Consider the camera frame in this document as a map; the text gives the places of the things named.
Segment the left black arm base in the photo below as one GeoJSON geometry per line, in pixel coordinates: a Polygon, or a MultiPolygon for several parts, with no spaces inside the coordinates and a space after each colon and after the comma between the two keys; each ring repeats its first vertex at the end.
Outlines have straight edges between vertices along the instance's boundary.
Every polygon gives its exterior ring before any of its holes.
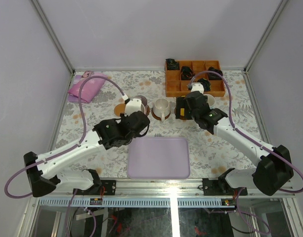
{"type": "Polygon", "coordinates": [[[116,180],[102,180],[101,186],[93,185],[87,190],[73,189],[76,195],[83,196],[114,196],[116,193],[116,180]]]}

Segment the light blue mug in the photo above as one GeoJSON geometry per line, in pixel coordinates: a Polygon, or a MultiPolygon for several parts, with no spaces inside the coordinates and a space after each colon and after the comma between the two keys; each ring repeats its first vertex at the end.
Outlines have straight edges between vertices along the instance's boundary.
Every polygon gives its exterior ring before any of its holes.
{"type": "Polygon", "coordinates": [[[215,106],[216,100],[215,100],[215,98],[214,98],[212,95],[210,95],[210,94],[205,94],[205,95],[207,96],[207,103],[208,103],[209,107],[212,109],[212,108],[215,106]]]}

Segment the purple mug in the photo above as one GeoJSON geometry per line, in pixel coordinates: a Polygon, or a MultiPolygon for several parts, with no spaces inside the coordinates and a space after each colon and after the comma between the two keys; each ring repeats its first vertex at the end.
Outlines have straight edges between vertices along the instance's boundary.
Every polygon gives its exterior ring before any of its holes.
{"type": "Polygon", "coordinates": [[[145,106],[147,105],[147,99],[142,95],[137,95],[134,99],[141,100],[141,111],[145,114],[145,106]]]}

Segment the light wooden coaster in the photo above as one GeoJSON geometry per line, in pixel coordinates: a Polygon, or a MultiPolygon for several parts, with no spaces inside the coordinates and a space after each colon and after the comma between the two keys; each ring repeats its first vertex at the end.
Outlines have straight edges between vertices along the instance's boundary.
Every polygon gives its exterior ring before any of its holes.
{"type": "Polygon", "coordinates": [[[125,103],[122,104],[118,104],[115,108],[114,108],[114,113],[116,116],[121,117],[122,115],[125,114],[125,108],[126,105],[125,103]]]}

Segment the yellow glass cup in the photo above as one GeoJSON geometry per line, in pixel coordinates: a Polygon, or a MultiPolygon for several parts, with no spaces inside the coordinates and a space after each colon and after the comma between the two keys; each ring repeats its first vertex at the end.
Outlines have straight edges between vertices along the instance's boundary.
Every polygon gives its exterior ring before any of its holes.
{"type": "Polygon", "coordinates": [[[177,111],[180,119],[185,119],[185,101],[183,99],[177,103],[177,111]]]}

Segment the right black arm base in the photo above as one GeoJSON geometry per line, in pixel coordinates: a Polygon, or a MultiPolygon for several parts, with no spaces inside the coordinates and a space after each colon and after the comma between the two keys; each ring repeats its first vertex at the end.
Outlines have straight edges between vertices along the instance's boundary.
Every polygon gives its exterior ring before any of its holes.
{"type": "Polygon", "coordinates": [[[252,178],[245,172],[230,168],[217,178],[203,178],[197,189],[204,196],[232,196],[237,197],[240,188],[247,188],[252,178]]]}

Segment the cream white mug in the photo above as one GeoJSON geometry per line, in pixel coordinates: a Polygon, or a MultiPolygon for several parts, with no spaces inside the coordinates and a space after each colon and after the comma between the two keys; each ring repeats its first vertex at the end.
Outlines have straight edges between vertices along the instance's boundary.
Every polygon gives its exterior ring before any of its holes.
{"type": "Polygon", "coordinates": [[[165,116],[167,116],[171,112],[170,103],[165,98],[157,99],[154,102],[153,111],[156,116],[161,117],[164,120],[165,116]]]}

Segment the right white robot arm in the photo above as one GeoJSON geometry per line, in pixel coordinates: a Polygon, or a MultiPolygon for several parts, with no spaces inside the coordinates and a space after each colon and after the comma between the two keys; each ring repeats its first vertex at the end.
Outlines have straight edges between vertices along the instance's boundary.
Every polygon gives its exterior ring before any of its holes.
{"type": "Polygon", "coordinates": [[[231,123],[220,109],[211,109],[206,95],[193,91],[176,99],[176,119],[194,120],[198,126],[230,143],[243,153],[255,166],[249,169],[230,168],[218,178],[219,191],[229,195],[237,188],[257,188],[271,196],[282,188],[294,175],[289,166],[289,150],[250,137],[231,123]]]}

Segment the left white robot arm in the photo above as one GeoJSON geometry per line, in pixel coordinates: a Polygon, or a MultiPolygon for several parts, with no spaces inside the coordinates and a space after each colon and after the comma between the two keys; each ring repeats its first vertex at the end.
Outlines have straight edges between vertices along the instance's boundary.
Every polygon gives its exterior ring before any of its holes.
{"type": "Polygon", "coordinates": [[[65,168],[101,151],[128,145],[134,138],[145,136],[149,125],[147,115],[138,111],[129,116],[101,121],[80,143],[71,142],[39,155],[26,153],[24,163],[33,197],[43,197],[55,190],[73,191],[79,195],[101,194],[103,185],[96,170],[69,171],[65,168]]]}

